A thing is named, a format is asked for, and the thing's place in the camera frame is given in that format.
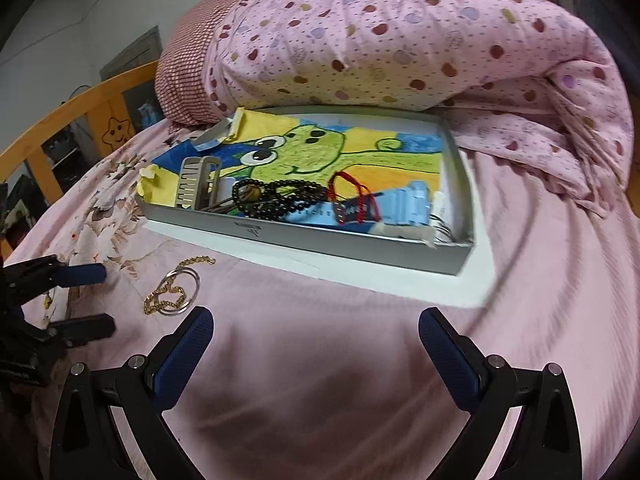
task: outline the checkered fabric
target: checkered fabric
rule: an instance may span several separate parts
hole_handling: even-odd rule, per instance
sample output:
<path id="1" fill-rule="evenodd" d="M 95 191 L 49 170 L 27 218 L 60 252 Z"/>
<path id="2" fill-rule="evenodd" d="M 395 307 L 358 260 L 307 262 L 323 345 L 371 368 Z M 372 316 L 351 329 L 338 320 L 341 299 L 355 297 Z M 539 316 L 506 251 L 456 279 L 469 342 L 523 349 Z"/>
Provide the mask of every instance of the checkered fabric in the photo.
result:
<path id="1" fill-rule="evenodd" d="M 202 67 L 214 31 L 240 0 L 203 0 L 178 22 L 158 62 L 156 95 L 175 126 L 217 123 L 204 91 Z"/>

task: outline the metal screw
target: metal screw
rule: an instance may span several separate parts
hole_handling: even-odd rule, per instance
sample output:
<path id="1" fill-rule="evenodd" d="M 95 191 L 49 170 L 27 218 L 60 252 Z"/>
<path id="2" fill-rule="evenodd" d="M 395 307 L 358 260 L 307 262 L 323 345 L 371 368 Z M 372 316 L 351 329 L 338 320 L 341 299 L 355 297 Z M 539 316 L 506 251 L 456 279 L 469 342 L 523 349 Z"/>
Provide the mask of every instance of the metal screw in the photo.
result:
<path id="1" fill-rule="evenodd" d="M 562 368 L 560 367 L 559 364 L 549 363 L 546 367 L 549 369 L 549 372 L 551 373 L 551 375 L 555 375 L 555 376 L 562 375 Z"/>
<path id="2" fill-rule="evenodd" d="M 486 360 L 489 361 L 489 364 L 494 368 L 502 368 L 506 364 L 504 358 L 496 354 L 490 355 Z"/>
<path id="3" fill-rule="evenodd" d="M 84 363 L 76 363 L 71 367 L 71 375 L 80 375 L 84 372 Z"/>
<path id="4" fill-rule="evenodd" d="M 127 364 L 134 370 L 140 368 L 145 363 L 145 357 L 143 355 L 134 355 L 129 358 Z"/>

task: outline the red string bracelet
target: red string bracelet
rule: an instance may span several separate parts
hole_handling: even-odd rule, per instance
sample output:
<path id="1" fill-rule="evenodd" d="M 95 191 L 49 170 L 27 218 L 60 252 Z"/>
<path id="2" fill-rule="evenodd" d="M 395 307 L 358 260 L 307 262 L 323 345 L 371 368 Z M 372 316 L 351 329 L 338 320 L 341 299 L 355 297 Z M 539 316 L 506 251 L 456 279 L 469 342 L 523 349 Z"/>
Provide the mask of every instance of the red string bracelet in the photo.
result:
<path id="1" fill-rule="evenodd" d="M 364 194 L 362 190 L 366 191 L 367 195 L 369 195 L 369 204 L 370 204 L 370 209 L 373 211 L 373 218 L 375 219 L 376 222 L 379 221 L 381 217 L 380 217 L 380 212 L 378 210 L 378 204 L 376 203 L 376 198 L 373 196 L 373 194 L 370 192 L 367 186 L 364 186 L 364 184 L 359 183 L 355 178 L 353 178 L 349 173 L 345 171 L 337 171 L 329 179 L 329 183 L 327 184 L 327 189 L 328 189 L 327 197 L 329 199 L 329 202 L 335 203 L 337 201 L 336 193 L 335 193 L 335 179 L 338 176 L 342 177 L 344 180 L 346 180 L 350 184 L 353 184 L 356 187 L 356 190 L 358 191 L 358 201 L 356 202 L 358 206 L 358 211 L 356 215 L 358 224 L 362 224 L 364 222 Z M 339 224 L 344 224 L 344 220 L 342 220 L 341 218 L 337 218 L 337 220 Z"/>

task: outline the green dinosaur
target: green dinosaur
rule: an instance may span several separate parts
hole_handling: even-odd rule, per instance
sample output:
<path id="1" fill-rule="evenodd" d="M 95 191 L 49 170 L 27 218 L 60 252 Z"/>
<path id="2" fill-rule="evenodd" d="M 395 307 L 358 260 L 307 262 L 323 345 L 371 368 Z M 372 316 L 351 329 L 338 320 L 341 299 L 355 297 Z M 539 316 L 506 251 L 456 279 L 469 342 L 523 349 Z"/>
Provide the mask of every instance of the green dinosaur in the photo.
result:
<path id="1" fill-rule="evenodd" d="M 378 150 L 342 153 L 344 134 L 314 124 L 297 126 L 283 137 L 259 139 L 255 145 L 257 150 L 240 158 L 247 167 L 226 176 L 250 176 L 263 182 L 295 178 L 325 186 L 337 171 L 357 165 L 440 172 L 439 153 L 394 152 L 400 145 L 397 139 L 379 140 Z"/>

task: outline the gray box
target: gray box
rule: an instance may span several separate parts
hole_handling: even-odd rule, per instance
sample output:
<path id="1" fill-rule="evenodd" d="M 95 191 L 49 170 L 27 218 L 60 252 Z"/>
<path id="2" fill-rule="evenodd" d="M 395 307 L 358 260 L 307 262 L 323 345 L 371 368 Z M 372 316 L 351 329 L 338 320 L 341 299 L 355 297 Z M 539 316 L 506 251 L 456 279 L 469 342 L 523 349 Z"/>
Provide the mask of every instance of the gray box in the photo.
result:
<path id="1" fill-rule="evenodd" d="M 287 224 L 178 209 L 144 202 L 137 196 L 144 215 L 159 222 L 235 237 L 259 240 L 305 251 L 333 254 L 355 260 L 408 269 L 457 274 L 474 246 L 474 216 L 471 189 L 460 153 L 445 121 L 436 116 L 386 108 L 355 106 L 303 106 L 260 110 L 318 122 L 341 124 L 408 134 L 438 133 L 442 136 L 442 161 L 447 180 L 451 229 L 458 243 L 436 242 L 435 247 L 417 240 L 387 238 L 307 225 Z M 205 142 L 203 134 L 194 143 Z"/>

